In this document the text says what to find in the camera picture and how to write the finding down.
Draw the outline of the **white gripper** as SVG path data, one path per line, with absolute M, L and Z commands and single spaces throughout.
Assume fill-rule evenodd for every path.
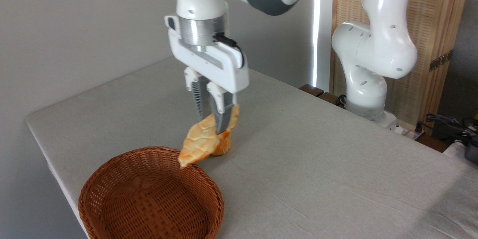
M 236 104 L 235 94 L 249 86 L 246 59 L 238 49 L 222 42 L 196 51 L 181 38 L 179 17 L 165 16 L 165 24 L 174 57 L 187 66 L 186 89 L 193 94 L 200 118 L 213 113 L 216 133 L 225 132 Z

